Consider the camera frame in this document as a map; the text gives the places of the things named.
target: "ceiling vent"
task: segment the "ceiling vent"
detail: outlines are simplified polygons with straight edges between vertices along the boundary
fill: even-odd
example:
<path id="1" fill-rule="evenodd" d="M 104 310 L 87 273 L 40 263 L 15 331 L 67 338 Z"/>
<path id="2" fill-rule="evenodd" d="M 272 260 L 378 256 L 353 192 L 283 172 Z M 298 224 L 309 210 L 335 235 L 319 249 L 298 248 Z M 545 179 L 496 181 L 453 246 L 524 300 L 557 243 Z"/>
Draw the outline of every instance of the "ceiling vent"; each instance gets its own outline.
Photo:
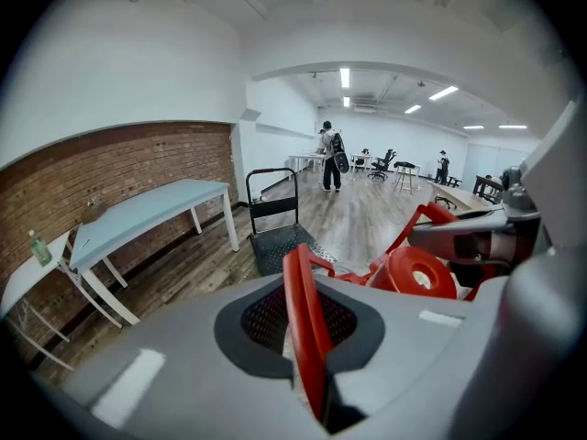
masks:
<path id="1" fill-rule="evenodd" d="M 377 108 L 375 106 L 370 106 L 367 104 L 355 104 L 355 113 L 373 114 L 376 112 Z"/>

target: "wall baseboard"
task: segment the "wall baseboard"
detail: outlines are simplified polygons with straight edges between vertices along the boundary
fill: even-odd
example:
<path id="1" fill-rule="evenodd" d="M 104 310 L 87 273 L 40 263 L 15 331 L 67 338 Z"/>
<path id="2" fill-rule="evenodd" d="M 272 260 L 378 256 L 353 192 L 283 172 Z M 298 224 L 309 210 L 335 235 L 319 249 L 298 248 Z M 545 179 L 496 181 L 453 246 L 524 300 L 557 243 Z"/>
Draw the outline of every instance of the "wall baseboard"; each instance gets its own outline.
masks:
<path id="1" fill-rule="evenodd" d="M 248 206 L 247 206 L 246 203 L 237 202 L 237 203 L 233 203 L 230 206 L 230 209 L 232 211 L 235 211 L 239 207 L 248 207 Z M 206 221 L 204 221 L 204 222 L 202 222 L 202 224 L 200 224 L 200 226 L 202 227 L 202 231 L 204 231 L 206 228 L 208 228 L 209 226 L 213 225 L 215 222 L 217 222 L 218 220 L 220 220 L 223 217 L 224 217 L 224 213 L 221 212 L 219 214 L 216 214 L 216 215 L 208 218 Z M 165 245 L 164 247 L 162 247 L 158 251 L 155 251 L 153 254 L 151 254 L 146 259 L 142 260 L 139 264 L 137 264 L 134 268 L 132 268 L 131 270 L 129 270 L 128 272 L 126 272 L 122 276 L 123 279 L 125 281 L 131 281 L 132 279 L 134 279 L 135 277 L 137 277 L 143 270 L 146 270 L 149 266 L 152 266 L 155 262 L 157 262 L 163 256 L 165 256 L 166 254 L 172 252 L 174 249 L 176 249 L 178 246 L 180 246 L 181 244 L 183 244 L 189 238 L 195 237 L 196 235 L 197 234 L 195 233 L 195 228 L 193 228 L 191 231 L 189 231 L 187 233 L 184 233 L 181 236 L 178 236 L 171 243 L 168 243 L 167 245 Z M 121 285 L 115 280 L 112 284 L 110 284 L 108 286 L 108 291 L 111 292 L 112 294 L 116 294 L 116 292 L 120 291 L 122 288 L 123 287 L 121 287 Z M 104 301 L 99 296 L 95 296 L 94 299 L 101 306 L 105 306 Z M 75 331 L 75 329 L 81 323 L 83 323 L 83 321 L 86 318 L 88 318 L 92 314 L 93 311 L 95 311 L 95 308 L 90 303 L 86 304 L 84 306 L 84 308 L 80 312 L 78 312 L 69 321 L 69 323 L 67 323 L 60 331 L 65 336 L 69 336 L 73 331 Z M 51 352 L 61 342 L 63 342 L 61 340 L 61 338 L 58 335 L 54 335 L 49 341 L 47 341 L 43 345 L 43 348 L 45 350 L 47 350 L 48 352 Z M 39 365 L 45 360 L 45 358 L 47 358 L 47 357 L 42 352 L 38 352 L 38 354 L 36 356 L 34 356 L 28 362 L 27 368 L 29 370 L 31 370 L 31 371 L 37 369 L 39 367 Z"/>

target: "backpack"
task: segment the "backpack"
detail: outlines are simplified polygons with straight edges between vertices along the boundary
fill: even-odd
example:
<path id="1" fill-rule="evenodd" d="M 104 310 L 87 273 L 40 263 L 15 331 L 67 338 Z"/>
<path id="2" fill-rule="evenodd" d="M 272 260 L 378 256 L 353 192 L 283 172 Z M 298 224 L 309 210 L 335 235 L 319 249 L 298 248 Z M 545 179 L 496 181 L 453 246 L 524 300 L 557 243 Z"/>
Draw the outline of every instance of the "backpack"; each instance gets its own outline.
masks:
<path id="1" fill-rule="evenodd" d="M 342 141 L 342 137 L 337 132 L 332 137 L 332 152 L 336 155 L 337 153 L 345 151 L 345 144 Z"/>
<path id="2" fill-rule="evenodd" d="M 332 152 L 334 153 L 334 161 L 340 172 L 349 171 L 349 159 L 345 153 L 345 144 L 342 141 L 342 137 L 337 132 L 332 137 Z"/>

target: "white shirt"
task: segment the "white shirt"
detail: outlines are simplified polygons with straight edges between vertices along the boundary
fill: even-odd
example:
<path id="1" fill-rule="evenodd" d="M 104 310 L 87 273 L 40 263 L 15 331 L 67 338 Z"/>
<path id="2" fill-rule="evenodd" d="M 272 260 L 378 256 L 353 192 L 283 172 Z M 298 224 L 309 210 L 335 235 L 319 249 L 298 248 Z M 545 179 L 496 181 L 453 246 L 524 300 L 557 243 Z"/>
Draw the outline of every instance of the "white shirt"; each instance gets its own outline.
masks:
<path id="1" fill-rule="evenodd" d="M 324 149 L 325 153 L 325 160 L 334 157 L 334 150 L 332 149 L 332 138 L 336 132 L 333 128 L 327 130 L 324 134 L 322 134 L 322 138 L 320 138 L 320 148 Z"/>

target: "desk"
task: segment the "desk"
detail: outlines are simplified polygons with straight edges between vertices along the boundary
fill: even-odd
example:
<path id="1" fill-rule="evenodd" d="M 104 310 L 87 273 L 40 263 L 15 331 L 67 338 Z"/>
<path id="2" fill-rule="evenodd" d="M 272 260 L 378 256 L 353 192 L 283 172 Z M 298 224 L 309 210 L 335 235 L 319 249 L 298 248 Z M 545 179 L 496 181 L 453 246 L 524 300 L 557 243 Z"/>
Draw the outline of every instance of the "desk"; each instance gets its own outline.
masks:
<path id="1" fill-rule="evenodd" d="M 232 220 L 228 184 L 215 181 L 180 180 L 126 199 L 110 207 L 96 221 L 80 226 L 73 244 L 71 269 L 79 269 L 95 292 L 132 325 L 139 319 L 128 310 L 92 272 L 102 260 L 116 280 L 127 283 L 108 259 L 108 255 L 154 226 L 190 210 L 198 234 L 202 228 L 194 207 L 215 197 L 223 197 L 224 217 L 233 251 L 238 251 L 237 232 Z"/>
<path id="2" fill-rule="evenodd" d="M 353 160 L 358 160 L 358 159 L 363 159 L 365 160 L 365 165 L 364 168 L 368 168 L 369 167 L 369 171 L 371 171 L 371 163 L 373 162 L 373 156 L 372 155 L 365 155 L 364 153 L 357 153 L 357 154 L 352 154 L 350 155 L 350 168 L 353 170 L 353 172 L 355 171 L 355 161 Z"/>
<path id="3" fill-rule="evenodd" d="M 473 194 L 469 191 L 463 191 L 454 187 L 443 186 L 436 184 L 435 182 L 428 181 L 428 184 L 432 186 L 432 191 L 438 194 L 440 197 L 446 197 L 455 205 L 458 206 L 463 212 L 469 210 L 482 210 L 488 209 L 490 205 L 486 203 L 481 197 Z"/>
<path id="4" fill-rule="evenodd" d="M 49 251 L 51 253 L 51 261 L 46 266 L 41 266 L 39 261 L 34 256 L 28 258 L 17 270 L 15 270 L 2 295 L 2 302 L 0 303 L 0 320 L 6 318 L 6 320 L 15 328 L 15 330 L 25 338 L 34 348 L 45 354 L 48 358 L 57 362 L 66 369 L 73 370 L 68 364 L 54 357 L 50 352 L 45 350 L 41 345 L 37 344 L 32 338 L 26 333 L 24 327 L 18 326 L 6 314 L 18 303 L 22 298 L 25 302 L 25 311 L 30 308 L 31 312 L 38 317 L 38 319 L 46 325 L 54 334 L 59 336 L 65 342 L 70 342 L 69 338 L 59 332 L 53 327 L 41 314 L 33 308 L 30 303 L 24 299 L 25 294 L 32 289 L 37 283 L 39 283 L 43 277 L 49 274 L 52 270 L 60 269 L 62 271 L 69 270 L 63 259 L 63 250 L 67 245 L 67 238 L 70 232 L 66 232 L 57 239 L 54 239 L 48 244 Z"/>
<path id="5" fill-rule="evenodd" d="M 493 188 L 493 194 L 485 193 L 486 186 Z M 499 203 L 499 201 L 501 200 L 501 195 L 498 196 L 498 193 L 503 190 L 504 187 L 500 182 L 495 182 L 487 178 L 483 178 L 482 176 L 477 176 L 477 180 L 475 181 L 475 187 L 473 187 L 473 193 L 475 195 L 484 197 L 494 204 Z"/>
<path id="6" fill-rule="evenodd" d="M 294 170 L 296 173 L 300 170 L 300 160 L 311 160 L 313 166 L 313 172 L 316 172 L 316 160 L 320 161 L 322 164 L 322 160 L 326 155 L 322 155 L 320 153 L 300 153 L 299 155 L 289 155 L 289 167 Z M 295 168 L 292 165 L 292 160 L 295 160 Z"/>

